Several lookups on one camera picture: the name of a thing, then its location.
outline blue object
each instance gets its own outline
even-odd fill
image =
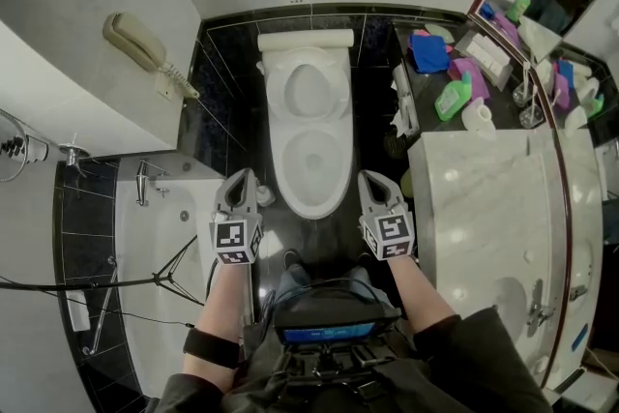
[[[582,330],[580,331],[580,333],[578,334],[578,336],[576,337],[576,339],[574,339],[574,342],[572,343],[572,352],[576,351],[576,349],[578,348],[578,345],[582,342],[584,337],[587,335],[588,331],[589,331],[589,324],[584,324],[584,327],[582,328]]]
[[[324,329],[286,329],[283,337],[289,344],[324,342],[332,340],[361,339],[369,336],[374,323],[325,327]]]
[[[492,21],[494,19],[494,9],[488,2],[484,2],[482,8],[480,9],[480,15],[485,17],[488,21]]]
[[[449,69],[449,55],[442,37],[411,35],[410,46],[420,73],[438,73]]]
[[[557,72],[568,80],[568,86],[574,90],[574,66],[568,61],[559,59],[557,61]]]

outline strap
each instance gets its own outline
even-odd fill
[[[239,345],[237,343],[197,329],[190,329],[185,339],[183,352],[227,369],[236,369],[239,366]]]
[[[375,380],[360,386],[357,392],[371,413],[401,413],[394,399]]]

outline white toilet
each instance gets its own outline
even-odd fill
[[[258,37],[278,186],[290,208],[306,219],[333,213],[350,181],[353,43],[352,30]]]

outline telephone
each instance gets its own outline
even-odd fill
[[[181,73],[165,62],[167,51],[160,40],[137,17],[130,13],[112,13],[105,20],[103,36],[116,48],[129,55],[149,73],[159,71],[167,75],[189,99],[200,94]]]

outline toilet lid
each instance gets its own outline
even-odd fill
[[[350,87],[332,55],[317,47],[295,48],[271,70],[267,99],[283,120],[332,120],[346,109]]]

